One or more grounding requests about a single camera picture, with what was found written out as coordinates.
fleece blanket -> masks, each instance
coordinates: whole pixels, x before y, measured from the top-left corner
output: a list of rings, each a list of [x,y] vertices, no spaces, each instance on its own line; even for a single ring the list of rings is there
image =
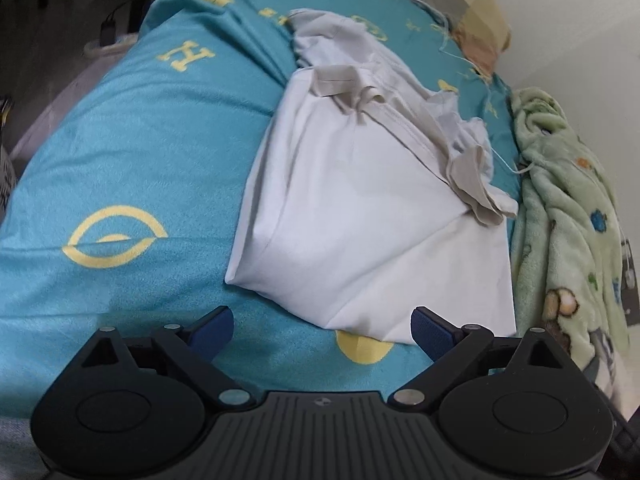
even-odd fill
[[[616,199],[602,165],[538,88],[512,95],[522,182],[511,247],[518,335],[542,324],[614,403],[629,339]]]

black plug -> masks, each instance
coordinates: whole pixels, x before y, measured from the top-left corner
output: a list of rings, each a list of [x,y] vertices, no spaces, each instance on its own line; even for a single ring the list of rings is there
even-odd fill
[[[116,20],[107,18],[100,25],[100,46],[112,45],[116,42]]]

yellow oval logo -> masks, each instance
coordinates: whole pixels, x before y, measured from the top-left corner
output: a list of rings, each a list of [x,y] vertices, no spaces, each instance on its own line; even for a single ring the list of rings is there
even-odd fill
[[[381,361],[394,345],[363,335],[350,334],[344,330],[335,331],[335,341],[340,351],[359,365],[372,365]]]
[[[123,253],[114,254],[113,256],[89,256],[88,254],[85,254],[76,248],[76,245],[78,245],[80,239],[89,230],[90,227],[97,224],[100,220],[104,220],[105,218],[109,218],[112,216],[127,216],[130,218],[135,218],[136,220],[139,220],[147,227],[149,227],[155,237],[142,238],[142,240],[137,242],[133,247],[129,248]],[[62,247],[62,252],[65,253],[67,258],[78,265],[89,267],[91,269],[109,269],[110,267],[118,267],[120,265],[127,264],[131,260],[137,258],[138,256],[140,256],[140,254],[145,252],[158,238],[167,238],[166,231],[164,230],[160,222],[149,213],[147,213],[146,211],[142,211],[142,209],[138,209],[137,207],[132,207],[129,205],[112,205],[109,207],[105,207],[104,209],[100,209],[100,211],[96,211],[95,213],[87,217],[84,221],[82,221],[82,223],[71,235],[71,238],[69,238],[66,246]],[[103,236],[97,242],[119,242],[129,239],[130,238],[127,235],[117,233]]]

green blanket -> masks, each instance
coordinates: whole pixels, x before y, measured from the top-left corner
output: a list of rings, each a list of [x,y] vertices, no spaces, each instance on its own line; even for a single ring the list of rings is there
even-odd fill
[[[518,335],[543,326],[597,375],[598,361],[612,368],[615,351],[629,345],[613,189],[550,95],[519,90],[511,108],[516,142],[531,163],[511,246]]]

bed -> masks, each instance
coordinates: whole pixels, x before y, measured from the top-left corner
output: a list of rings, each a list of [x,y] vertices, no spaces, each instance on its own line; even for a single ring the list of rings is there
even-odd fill
[[[518,158],[507,98],[410,0],[157,0],[140,40],[38,150],[0,226],[0,415],[28,416],[100,326],[139,335],[219,304],[236,320],[215,359],[251,391],[386,396],[431,362],[415,346],[319,329],[224,285],[242,190],[296,69],[286,15],[364,23],[430,89],[460,95],[492,147]],[[519,177],[495,164],[514,199]]]

